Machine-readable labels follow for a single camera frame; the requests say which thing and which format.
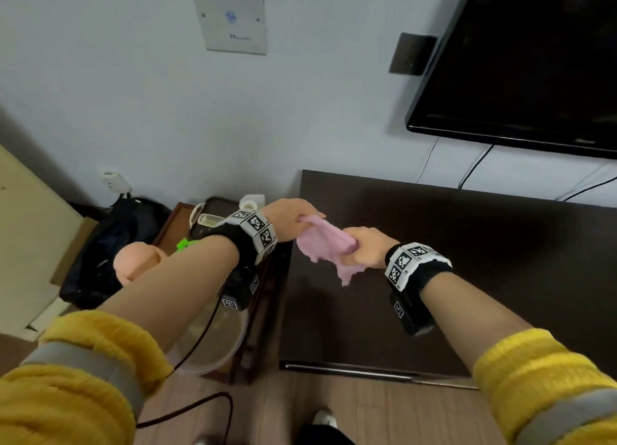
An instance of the yellow sweater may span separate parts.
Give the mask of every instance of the yellow sweater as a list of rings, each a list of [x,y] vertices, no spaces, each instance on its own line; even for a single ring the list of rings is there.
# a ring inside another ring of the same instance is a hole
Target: yellow sweater
[[[42,342],[67,341],[124,361],[153,395],[172,371],[150,335],[98,312],[59,318]],[[617,383],[586,357],[568,352],[549,332],[528,330],[489,349],[473,369],[508,442],[534,415],[556,401]],[[15,444],[130,445],[135,419],[125,398],[84,371],[18,367],[0,379],[0,440]],[[617,443],[617,417],[583,426],[556,445]]]

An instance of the gray reflective stripe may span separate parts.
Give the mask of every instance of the gray reflective stripe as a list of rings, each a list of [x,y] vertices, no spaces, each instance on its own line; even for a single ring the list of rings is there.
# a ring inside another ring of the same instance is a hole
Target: gray reflective stripe
[[[617,413],[617,389],[582,393],[555,403],[521,430],[514,445],[551,445],[574,429]]]
[[[86,371],[116,387],[131,405],[136,418],[144,406],[146,396],[130,368],[102,352],[67,342],[50,341],[41,344],[20,363],[20,365],[28,364],[62,365]]]

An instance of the black tv screen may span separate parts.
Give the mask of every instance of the black tv screen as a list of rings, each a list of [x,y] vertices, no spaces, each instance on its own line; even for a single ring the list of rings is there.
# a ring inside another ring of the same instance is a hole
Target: black tv screen
[[[463,0],[407,128],[617,158],[617,0]]]

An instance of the black bag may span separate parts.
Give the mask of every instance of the black bag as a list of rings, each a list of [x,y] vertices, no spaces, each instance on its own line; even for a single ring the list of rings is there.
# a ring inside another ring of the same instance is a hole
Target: black bag
[[[133,242],[151,244],[169,215],[169,209],[154,201],[119,199],[75,259],[60,298],[79,309],[96,309],[122,288],[113,270],[116,254]]]

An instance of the black pants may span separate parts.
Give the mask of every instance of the black pants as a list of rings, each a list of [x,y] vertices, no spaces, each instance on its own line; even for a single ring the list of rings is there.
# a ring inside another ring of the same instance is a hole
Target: black pants
[[[294,445],[354,445],[347,436],[329,425],[305,424]]]

